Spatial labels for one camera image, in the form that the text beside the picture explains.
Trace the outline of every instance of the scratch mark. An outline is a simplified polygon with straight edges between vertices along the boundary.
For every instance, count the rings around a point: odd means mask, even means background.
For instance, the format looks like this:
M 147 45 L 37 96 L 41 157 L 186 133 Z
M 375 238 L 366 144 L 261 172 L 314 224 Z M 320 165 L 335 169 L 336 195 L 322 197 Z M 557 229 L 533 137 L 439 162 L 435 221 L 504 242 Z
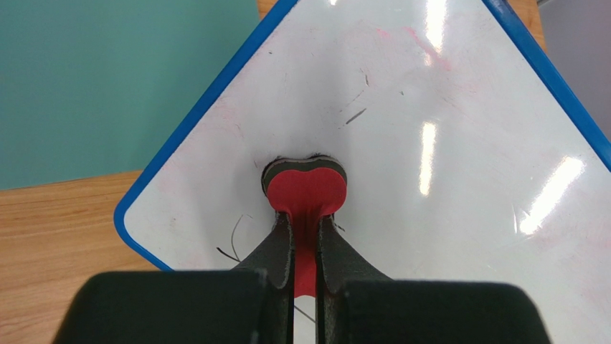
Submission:
M 170 220 L 170 230 L 176 230 L 176 217 L 173 217 L 172 220 Z
M 240 134 L 240 137 L 244 138 L 244 133 L 242 132 L 242 127 L 240 127 L 239 124 L 234 124 L 234 125 L 237 128 L 237 132 Z
M 412 270 L 412 274 L 417 274 L 420 271 L 420 268 L 425 264 L 424 261 L 420 262 L 420 264 L 418 264 L 418 266 Z
M 444 102 L 446 102 L 447 104 L 449 104 L 451 107 L 455 108 L 456 110 L 458 110 L 460 112 L 463 111 L 463 109 L 458 107 L 458 105 L 456 105 L 452 99 L 450 99 L 448 97 L 441 97 L 441 99 L 443 99 Z
M 367 110 L 367 108 L 364 108 L 363 110 L 359 111 L 359 113 L 357 113 L 356 115 L 352 116 L 352 118 L 350 118 L 348 121 L 346 121 L 345 125 L 350 124 L 350 122 L 352 122 L 353 120 L 357 119 L 360 115 L 362 115 L 365 110 Z
M 358 95 L 356 95 L 356 97 L 354 97 L 353 100 L 351 100 L 348 105 L 346 105 L 346 107 L 350 106 L 350 104 L 352 104 L 355 100 L 359 99 L 359 97 L 361 97 L 361 95 L 363 94 L 363 92 L 365 92 L 365 90 L 362 90 L 361 92 L 359 92 Z
M 431 58 L 433 58 L 436 62 L 439 62 L 443 66 L 444 70 L 450 71 L 452 69 L 452 66 L 450 66 L 450 63 L 446 59 L 442 58 L 435 49 L 425 44 L 420 39 L 420 37 L 418 37 L 418 34 L 416 33 L 416 31 L 413 28 L 403 27 L 403 30 L 409 32 L 409 35 L 412 36 L 412 38 L 414 39 L 418 47 L 420 47 L 427 54 L 429 54 L 429 56 L 431 56 Z

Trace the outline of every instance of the blue whiteboard frame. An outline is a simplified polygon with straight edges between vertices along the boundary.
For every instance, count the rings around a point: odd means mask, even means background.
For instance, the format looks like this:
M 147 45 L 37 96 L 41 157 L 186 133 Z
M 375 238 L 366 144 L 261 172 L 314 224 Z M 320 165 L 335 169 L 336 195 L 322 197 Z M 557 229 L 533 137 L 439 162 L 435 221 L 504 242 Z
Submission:
M 138 198 L 142 190 L 153 179 L 161 167 L 166 163 L 182 141 L 187 137 L 199 120 L 210 109 L 212 104 L 231 83 L 234 77 L 242 70 L 246 62 L 259 49 L 261 44 L 270 36 L 276 26 L 284 19 L 286 14 L 297 4 L 298 0 L 279 0 L 257 28 L 238 49 L 227 66 L 204 92 L 195 106 L 189 111 L 178 128 L 170 135 L 153 160 L 136 179 L 129 191 L 121 199 L 115 209 L 114 222 L 121 239 L 142 257 L 162 270 L 172 270 L 160 259 L 134 241 L 125 228 L 125 213 L 131 204 Z M 550 93 L 556 98 L 562 109 L 567 113 L 586 141 L 592 146 L 600 160 L 611 171 L 611 143 L 589 116 L 581 102 L 562 79 L 556 68 L 549 61 L 545 52 L 530 35 L 524 23 L 513 12 L 505 0 L 482 0 L 494 18 L 501 25 L 511 41 L 531 65 L 535 73 L 541 78 Z

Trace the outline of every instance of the wooden table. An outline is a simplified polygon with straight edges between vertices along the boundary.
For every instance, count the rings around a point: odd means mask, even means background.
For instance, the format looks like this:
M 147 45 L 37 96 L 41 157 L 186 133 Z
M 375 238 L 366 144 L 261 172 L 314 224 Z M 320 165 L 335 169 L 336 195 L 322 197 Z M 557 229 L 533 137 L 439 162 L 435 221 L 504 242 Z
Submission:
M 258 0 L 263 17 L 276 0 Z M 545 48 L 536 0 L 510 0 Z M 48 343 L 85 280 L 154 267 L 131 251 L 113 211 L 139 171 L 0 191 L 0 343 Z

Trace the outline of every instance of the green wall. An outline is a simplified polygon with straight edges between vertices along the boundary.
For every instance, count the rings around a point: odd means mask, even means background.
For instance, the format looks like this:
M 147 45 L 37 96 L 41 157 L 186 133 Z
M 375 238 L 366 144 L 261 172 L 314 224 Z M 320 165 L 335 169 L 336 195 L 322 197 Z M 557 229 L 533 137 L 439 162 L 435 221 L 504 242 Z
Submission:
M 0 0 L 0 189 L 144 168 L 255 0 Z

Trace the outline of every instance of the whiteboard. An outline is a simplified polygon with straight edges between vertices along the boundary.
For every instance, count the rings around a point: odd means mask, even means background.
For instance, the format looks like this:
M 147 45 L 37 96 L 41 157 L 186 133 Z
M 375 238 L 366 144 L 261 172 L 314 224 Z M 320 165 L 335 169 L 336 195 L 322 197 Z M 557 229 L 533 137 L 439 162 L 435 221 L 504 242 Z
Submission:
M 341 234 L 375 267 L 508 282 L 555 343 L 608 343 L 610 152 L 500 0 L 280 0 L 115 222 L 162 269 L 229 269 L 216 248 L 238 219 L 239 258 L 273 224 L 267 163 L 328 154 L 348 175 Z M 298 343 L 313 329 L 296 313 Z

